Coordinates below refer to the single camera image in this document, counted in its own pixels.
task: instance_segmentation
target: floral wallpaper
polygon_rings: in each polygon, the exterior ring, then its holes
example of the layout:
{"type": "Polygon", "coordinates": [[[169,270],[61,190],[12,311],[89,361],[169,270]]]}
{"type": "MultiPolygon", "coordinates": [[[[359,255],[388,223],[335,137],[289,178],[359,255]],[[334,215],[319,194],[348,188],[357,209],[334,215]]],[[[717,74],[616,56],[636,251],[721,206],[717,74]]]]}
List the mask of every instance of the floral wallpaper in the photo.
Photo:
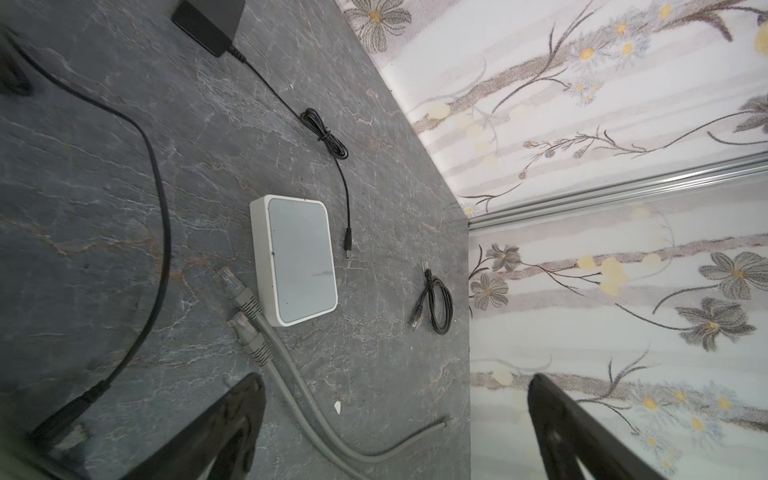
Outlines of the floral wallpaper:
{"type": "Polygon", "coordinates": [[[469,216],[768,150],[768,0],[337,0],[469,216]]]}
{"type": "Polygon", "coordinates": [[[472,234],[472,477],[545,478],[526,402],[544,372],[668,478],[764,478],[767,189],[472,234]]]}

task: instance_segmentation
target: black power adapter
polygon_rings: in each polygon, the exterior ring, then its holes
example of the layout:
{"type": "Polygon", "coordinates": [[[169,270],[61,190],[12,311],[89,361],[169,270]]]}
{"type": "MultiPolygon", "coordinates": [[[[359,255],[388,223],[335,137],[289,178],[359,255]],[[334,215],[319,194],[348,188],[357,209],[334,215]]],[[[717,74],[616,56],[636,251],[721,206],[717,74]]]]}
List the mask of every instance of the black power adapter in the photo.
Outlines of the black power adapter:
{"type": "Polygon", "coordinates": [[[246,65],[269,90],[280,100],[296,119],[317,135],[317,140],[322,141],[328,153],[336,163],[341,180],[344,183],[346,195],[346,231],[344,232],[344,251],[349,258],[352,252],[352,220],[349,212],[349,188],[346,178],[341,171],[339,160],[349,156],[346,146],[323,123],[323,119],[314,108],[307,108],[301,114],[297,114],[290,105],[280,97],[280,94],[272,88],[272,85],[259,73],[248,61],[242,52],[233,45],[237,27],[240,25],[240,17],[243,16],[245,0],[183,0],[176,11],[170,17],[171,21],[192,37],[197,43],[216,57],[220,57],[228,51],[238,61],[246,65]]]}
{"type": "Polygon", "coordinates": [[[171,21],[220,57],[235,39],[245,0],[183,0],[171,21]]]}

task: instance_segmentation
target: cable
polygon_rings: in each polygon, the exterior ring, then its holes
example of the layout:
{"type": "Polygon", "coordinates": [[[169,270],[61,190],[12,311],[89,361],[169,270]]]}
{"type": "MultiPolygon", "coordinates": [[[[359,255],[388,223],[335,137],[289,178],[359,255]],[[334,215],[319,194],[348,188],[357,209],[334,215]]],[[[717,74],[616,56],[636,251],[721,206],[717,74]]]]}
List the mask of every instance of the cable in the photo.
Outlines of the cable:
{"type": "Polygon", "coordinates": [[[429,269],[429,265],[424,263],[424,278],[427,281],[427,286],[419,296],[419,301],[416,304],[416,309],[411,317],[411,327],[416,329],[419,326],[418,321],[422,318],[422,310],[424,310],[424,299],[429,298],[429,317],[432,322],[432,328],[440,335],[445,335],[451,329],[451,320],[453,319],[453,297],[448,287],[436,276],[432,276],[432,271],[429,269]],[[435,287],[438,287],[442,291],[442,302],[445,305],[445,322],[442,325],[438,325],[437,318],[435,317],[435,287]]]}
{"type": "Polygon", "coordinates": [[[8,46],[5,35],[0,36],[0,93],[29,97],[35,89],[8,46]]]}
{"type": "Polygon", "coordinates": [[[6,38],[13,46],[13,48],[18,52],[18,54],[21,55],[21,57],[24,58],[24,60],[27,61],[27,63],[29,63],[32,68],[34,68],[40,75],[45,77],[52,84],[56,85],[61,90],[66,91],[70,95],[73,95],[82,101],[88,102],[89,104],[100,108],[101,110],[107,111],[113,114],[115,117],[128,122],[129,124],[133,125],[136,130],[138,130],[139,134],[141,134],[141,137],[144,139],[144,144],[147,146],[147,152],[149,153],[149,161],[152,165],[152,174],[154,176],[154,185],[157,189],[157,200],[160,203],[160,215],[163,221],[163,259],[161,264],[160,283],[157,285],[157,294],[155,295],[154,304],[152,305],[152,310],[149,312],[147,322],[144,324],[144,328],[141,329],[139,336],[134,341],[134,344],[131,345],[131,348],[127,351],[122,361],[120,361],[118,366],[114,368],[112,373],[106,379],[101,380],[95,386],[91,387],[87,392],[83,393],[76,399],[69,402],[67,405],[63,406],[32,431],[30,434],[31,440],[41,448],[49,449],[52,447],[54,440],[56,440],[56,438],[59,437],[59,435],[63,433],[63,431],[72,422],[74,422],[80,415],[82,415],[85,410],[87,410],[88,407],[90,407],[91,404],[93,404],[99,397],[104,395],[104,392],[109,389],[114,379],[117,378],[117,376],[120,375],[123,370],[125,370],[125,367],[128,365],[128,363],[131,362],[131,360],[136,355],[136,352],[138,352],[138,350],[141,348],[142,343],[144,343],[147,336],[152,331],[152,326],[157,320],[157,316],[160,313],[161,307],[163,306],[165,292],[168,287],[171,247],[170,216],[168,214],[168,204],[165,199],[165,191],[163,189],[163,179],[160,176],[160,168],[157,165],[157,158],[154,156],[154,150],[152,149],[152,144],[149,141],[149,137],[146,133],[144,133],[144,130],[142,130],[139,124],[136,123],[136,121],[134,121],[132,118],[128,117],[126,114],[115,110],[109,105],[103,104],[100,101],[90,98],[87,95],[69,87],[64,82],[48,73],[40,64],[33,60],[24,50],[22,50],[21,47],[16,44],[13,38],[7,34],[6,38]]]}
{"type": "Polygon", "coordinates": [[[367,477],[362,476],[359,474],[354,468],[350,467],[346,464],[342,459],[340,459],[338,456],[336,456],[335,453],[326,445],[326,443],[317,435],[317,432],[312,428],[309,422],[307,422],[306,417],[301,412],[301,409],[299,408],[299,404],[296,403],[296,399],[293,398],[293,395],[291,394],[290,390],[288,389],[288,386],[285,383],[285,380],[283,380],[283,377],[280,376],[280,372],[277,371],[277,368],[275,367],[274,363],[269,362],[266,365],[267,372],[270,373],[272,378],[275,380],[275,383],[277,384],[277,389],[280,390],[280,393],[283,394],[283,398],[288,402],[288,406],[290,407],[291,412],[293,413],[293,416],[296,417],[296,420],[299,422],[299,425],[301,425],[301,429],[306,433],[306,436],[310,437],[310,441],[312,442],[315,447],[322,452],[323,455],[326,456],[327,459],[329,459],[332,463],[336,464],[339,468],[341,468],[344,472],[347,472],[350,476],[353,478],[357,478],[358,480],[368,480],[367,477]]]}
{"type": "MultiPolygon", "coordinates": [[[[251,306],[253,308],[261,308],[261,306],[258,304],[251,304],[251,306]]],[[[333,450],[331,450],[330,447],[323,441],[323,439],[317,435],[317,432],[315,432],[315,429],[310,425],[310,423],[307,422],[306,417],[299,408],[299,404],[296,403],[296,399],[293,398],[293,394],[286,385],[285,380],[283,380],[280,372],[278,372],[277,368],[272,363],[272,352],[270,351],[269,345],[266,344],[264,335],[257,332],[256,329],[253,328],[253,325],[248,320],[246,314],[242,311],[237,312],[237,314],[235,314],[235,316],[232,317],[229,322],[227,322],[227,325],[234,329],[234,331],[237,333],[237,338],[240,341],[240,344],[243,346],[243,350],[245,350],[248,356],[253,361],[258,363],[261,368],[266,369],[267,372],[270,373],[272,378],[275,380],[275,383],[277,384],[277,389],[280,390],[280,393],[283,394],[283,398],[286,400],[286,402],[288,402],[288,406],[290,407],[293,416],[296,417],[296,420],[299,422],[302,430],[308,437],[310,437],[310,441],[318,450],[320,450],[320,453],[325,455],[326,458],[331,461],[331,463],[341,468],[344,472],[349,473],[352,477],[359,480],[368,480],[366,477],[360,475],[360,473],[357,472],[354,468],[350,467],[342,459],[336,456],[336,454],[333,453],[333,450]]]]}
{"type": "Polygon", "coordinates": [[[328,153],[333,158],[333,161],[336,163],[336,168],[339,170],[341,181],[344,183],[344,194],[346,195],[346,232],[344,233],[344,251],[346,252],[346,258],[349,258],[352,253],[352,216],[349,212],[349,188],[346,185],[346,178],[344,177],[344,172],[341,170],[341,165],[339,165],[339,160],[346,160],[349,156],[349,150],[347,150],[341,140],[331,134],[331,130],[323,123],[323,119],[320,118],[320,114],[317,113],[317,110],[314,108],[307,108],[301,115],[297,114],[296,111],[283,100],[283,97],[280,97],[280,94],[272,88],[272,85],[261,76],[261,73],[259,73],[256,67],[248,61],[242,52],[237,50],[234,45],[231,45],[227,51],[256,74],[259,80],[261,80],[261,82],[269,88],[272,94],[280,100],[280,103],[285,105],[285,108],[287,108],[302,125],[309,128],[312,133],[317,135],[318,141],[322,141],[326,145],[328,153]]]}
{"type": "Polygon", "coordinates": [[[423,439],[427,435],[445,428],[452,421],[451,419],[443,419],[437,422],[436,424],[431,425],[426,429],[423,429],[421,432],[417,432],[416,434],[409,436],[407,439],[403,440],[402,442],[395,445],[394,447],[388,450],[385,450],[384,452],[381,452],[377,455],[365,455],[365,454],[356,452],[355,450],[352,450],[333,431],[333,428],[326,420],[326,417],[320,411],[320,408],[317,405],[317,402],[315,401],[315,397],[312,395],[312,392],[310,391],[309,387],[306,385],[306,382],[304,382],[304,379],[301,377],[301,373],[299,372],[299,369],[296,367],[296,364],[293,362],[293,358],[291,358],[291,355],[288,352],[288,349],[286,348],[283,341],[280,340],[280,337],[277,335],[275,330],[272,328],[272,326],[269,324],[269,322],[266,320],[266,318],[262,314],[261,305],[259,304],[259,300],[253,294],[253,291],[250,288],[244,286],[243,283],[240,282],[240,280],[237,279],[237,277],[234,276],[234,274],[232,274],[231,270],[229,270],[226,267],[219,272],[219,277],[222,279],[225,287],[230,292],[230,295],[233,297],[235,304],[238,307],[240,307],[240,309],[243,311],[243,313],[247,315],[249,319],[255,322],[256,327],[259,329],[259,331],[270,341],[270,343],[272,344],[273,353],[276,353],[288,367],[288,370],[291,376],[296,381],[296,384],[299,386],[299,391],[301,391],[301,394],[306,399],[306,402],[309,405],[310,410],[312,411],[312,414],[315,416],[318,423],[320,424],[320,427],[323,429],[326,435],[328,435],[328,437],[331,439],[331,442],[339,450],[341,450],[341,452],[344,455],[347,455],[348,457],[353,458],[355,460],[360,460],[361,462],[371,462],[371,463],[381,462],[383,460],[393,457],[394,455],[397,455],[402,450],[407,448],[409,445],[411,445],[414,442],[417,442],[420,439],[423,439]]]}

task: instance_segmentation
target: marble surface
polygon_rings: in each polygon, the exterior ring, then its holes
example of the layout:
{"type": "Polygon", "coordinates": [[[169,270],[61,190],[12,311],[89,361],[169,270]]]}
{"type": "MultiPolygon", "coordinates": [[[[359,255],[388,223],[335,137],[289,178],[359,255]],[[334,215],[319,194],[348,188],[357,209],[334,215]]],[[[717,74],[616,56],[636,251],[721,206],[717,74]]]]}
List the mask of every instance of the marble surface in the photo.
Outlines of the marble surface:
{"type": "MultiPolygon", "coordinates": [[[[70,454],[117,478],[256,369],[225,321],[213,272],[255,285],[248,203],[264,194],[329,210],[339,307],[280,330],[337,432],[379,451],[439,417],[457,422],[371,478],[469,477],[467,226],[409,122],[333,0],[249,0],[238,48],[297,110],[316,108],[352,152],[353,258],[343,187],[323,146],[239,62],[170,22],[174,0],[3,2],[53,73],[147,130],[166,185],[173,262],[137,358],[83,417],[70,454]],[[450,334],[406,324],[429,261],[455,293],[450,334]],[[341,402],[336,414],[334,402],[341,402]]],[[[34,76],[0,98],[2,398],[29,429],[104,378],[143,325],[158,281],[150,165],[128,125],[34,76]]],[[[272,382],[249,478],[347,478],[311,446],[272,382]]]]}

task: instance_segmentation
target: power cord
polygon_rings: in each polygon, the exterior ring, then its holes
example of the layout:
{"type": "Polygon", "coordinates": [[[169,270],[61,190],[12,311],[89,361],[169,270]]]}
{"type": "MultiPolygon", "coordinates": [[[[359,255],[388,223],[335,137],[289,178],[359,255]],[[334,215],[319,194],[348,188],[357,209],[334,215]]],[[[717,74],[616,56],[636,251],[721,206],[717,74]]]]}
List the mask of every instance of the power cord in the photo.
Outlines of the power cord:
{"type": "Polygon", "coordinates": [[[288,111],[290,111],[290,113],[292,113],[293,116],[296,117],[296,119],[302,125],[309,128],[312,133],[317,135],[318,141],[322,141],[326,145],[328,153],[333,158],[333,161],[336,163],[336,168],[339,170],[341,181],[344,183],[344,194],[346,195],[346,232],[344,233],[344,251],[346,252],[346,258],[349,258],[352,253],[352,221],[351,215],[349,213],[349,188],[346,185],[346,178],[344,178],[344,172],[341,170],[341,165],[339,165],[339,160],[345,160],[349,156],[349,151],[338,138],[331,134],[331,130],[327,128],[323,123],[323,119],[320,118],[320,114],[317,113],[317,110],[314,108],[307,108],[304,112],[302,112],[301,115],[297,114],[296,111],[293,110],[285,100],[283,100],[283,97],[280,97],[280,94],[278,94],[275,89],[272,88],[272,85],[270,85],[270,83],[261,76],[261,73],[259,73],[256,67],[254,67],[248,61],[245,55],[237,50],[234,45],[230,45],[227,51],[237,60],[245,64],[254,74],[256,74],[259,80],[261,80],[262,83],[264,83],[266,87],[269,88],[272,94],[277,97],[278,100],[280,100],[280,103],[285,105],[285,108],[287,108],[288,111]]]}
{"type": "Polygon", "coordinates": [[[50,448],[55,445],[55,441],[61,436],[61,434],[66,430],[69,425],[71,425],[80,415],[82,415],[88,407],[90,407],[96,400],[99,399],[104,393],[110,388],[112,382],[115,378],[117,378],[118,375],[121,374],[123,370],[125,370],[125,367],[128,365],[128,363],[131,362],[131,360],[136,355],[136,352],[141,348],[141,345],[146,340],[149,333],[152,331],[152,326],[154,325],[155,321],[157,320],[157,315],[160,313],[160,309],[163,306],[163,300],[165,298],[165,292],[168,287],[168,276],[170,273],[170,217],[168,215],[168,204],[165,200],[165,191],[163,189],[163,179],[160,176],[160,168],[157,166],[157,158],[154,156],[154,150],[152,149],[152,144],[149,141],[149,137],[147,137],[147,134],[144,133],[144,130],[139,126],[134,119],[128,117],[126,114],[115,110],[114,108],[110,107],[109,105],[106,105],[104,103],[101,103],[99,100],[95,100],[91,97],[88,97],[85,94],[80,93],[79,91],[69,87],[64,82],[53,76],[52,74],[48,73],[38,62],[32,59],[32,57],[27,54],[26,51],[22,50],[21,47],[18,46],[18,44],[14,41],[13,38],[11,38],[8,33],[5,33],[5,38],[8,40],[8,43],[11,44],[11,46],[16,50],[16,52],[24,58],[24,60],[29,63],[29,65],[34,68],[40,75],[45,77],[48,81],[50,81],[52,84],[59,87],[61,90],[66,91],[70,95],[73,95],[82,101],[88,102],[89,104],[100,108],[101,110],[104,110],[106,112],[109,112],[113,114],[115,117],[120,118],[121,120],[124,120],[128,122],[129,124],[133,125],[136,130],[138,130],[139,134],[141,134],[141,137],[144,139],[144,144],[147,147],[147,152],[149,153],[149,161],[152,165],[152,174],[154,176],[154,185],[157,189],[157,200],[160,203],[160,216],[163,221],[163,258],[162,258],[162,264],[161,264],[161,271],[160,271],[160,283],[157,285],[157,294],[154,298],[154,305],[152,306],[152,310],[149,313],[149,317],[147,318],[147,322],[144,324],[144,328],[141,329],[141,332],[139,333],[139,336],[134,341],[134,344],[131,346],[131,348],[127,351],[123,359],[120,361],[118,366],[114,368],[112,373],[104,380],[101,380],[99,383],[97,383],[95,386],[91,387],[87,392],[83,393],[76,399],[69,402],[67,405],[61,407],[56,413],[49,416],[43,423],[38,425],[30,434],[30,439],[41,449],[49,450],[50,448]]]}
{"type": "Polygon", "coordinates": [[[429,298],[429,319],[432,323],[432,328],[440,335],[445,335],[451,328],[451,320],[453,319],[453,297],[448,287],[436,276],[432,276],[432,271],[429,269],[427,263],[423,263],[424,278],[427,281],[427,286],[419,296],[419,301],[416,304],[416,308],[411,317],[411,327],[415,330],[419,326],[419,320],[422,318],[422,311],[424,310],[424,299],[429,298]],[[435,317],[435,287],[438,287],[442,292],[442,301],[445,305],[445,322],[442,325],[437,323],[435,317]]]}
{"type": "Polygon", "coordinates": [[[13,47],[0,35],[0,93],[29,97],[35,89],[11,53],[13,47]]]}

